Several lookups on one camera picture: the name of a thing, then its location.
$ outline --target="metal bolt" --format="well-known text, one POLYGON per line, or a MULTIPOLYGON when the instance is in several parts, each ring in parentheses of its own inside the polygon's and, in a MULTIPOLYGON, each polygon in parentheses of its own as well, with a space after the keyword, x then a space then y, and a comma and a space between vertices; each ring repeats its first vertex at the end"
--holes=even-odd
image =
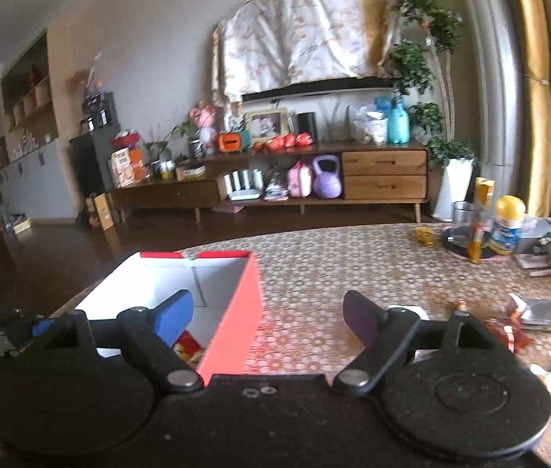
POLYGON ((346 369, 339 373, 339 380, 349 387, 362 387, 368 384, 370 377, 361 369, 346 369))
POLYGON ((261 393, 258 392, 258 389, 243 389, 241 393, 245 397, 258 397, 259 395, 261 395, 261 393))
POLYGON ((189 369, 177 369, 167 375, 167 381, 176 387, 191 387, 199 382, 199 376, 189 369))
POLYGON ((261 392, 263 394, 275 394, 277 392, 277 388, 270 385, 265 385, 261 387, 261 392))

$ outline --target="teal plastic bottle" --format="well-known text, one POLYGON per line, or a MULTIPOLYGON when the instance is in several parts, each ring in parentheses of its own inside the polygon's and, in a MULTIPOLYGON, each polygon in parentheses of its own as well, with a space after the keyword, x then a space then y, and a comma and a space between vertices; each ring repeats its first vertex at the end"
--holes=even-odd
POLYGON ((393 98, 389 112, 389 142, 405 144, 410 141, 410 116, 401 98, 393 98))

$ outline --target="wooden floor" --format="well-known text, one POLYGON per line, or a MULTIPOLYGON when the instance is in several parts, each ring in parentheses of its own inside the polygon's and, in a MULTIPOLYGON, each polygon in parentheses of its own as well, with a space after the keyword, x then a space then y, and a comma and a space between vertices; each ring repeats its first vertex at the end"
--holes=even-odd
MULTIPOLYGON (((423 222, 430 218, 423 214, 423 222)), ((137 251, 190 246, 272 232, 347 225, 413 223, 412 205, 246 207, 240 213, 142 211, 102 232, 33 226, 18 236, 0 232, 0 310, 48 315, 137 251)))

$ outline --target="black speaker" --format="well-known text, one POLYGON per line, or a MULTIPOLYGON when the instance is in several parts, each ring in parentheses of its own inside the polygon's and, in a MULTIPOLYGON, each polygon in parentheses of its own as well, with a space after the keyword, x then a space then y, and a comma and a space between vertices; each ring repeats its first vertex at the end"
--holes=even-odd
POLYGON ((317 143, 317 123, 315 121, 314 112, 302 112, 297 115, 297 133, 308 132, 312 141, 317 143))

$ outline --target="blue gripper pad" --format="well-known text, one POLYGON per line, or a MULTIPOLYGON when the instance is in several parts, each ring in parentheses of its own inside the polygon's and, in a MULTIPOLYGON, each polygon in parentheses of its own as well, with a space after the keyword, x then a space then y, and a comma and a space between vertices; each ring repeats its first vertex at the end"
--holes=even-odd
POLYGON ((193 320, 193 295, 188 290, 178 290, 150 313, 155 333, 166 345, 173 346, 193 320))

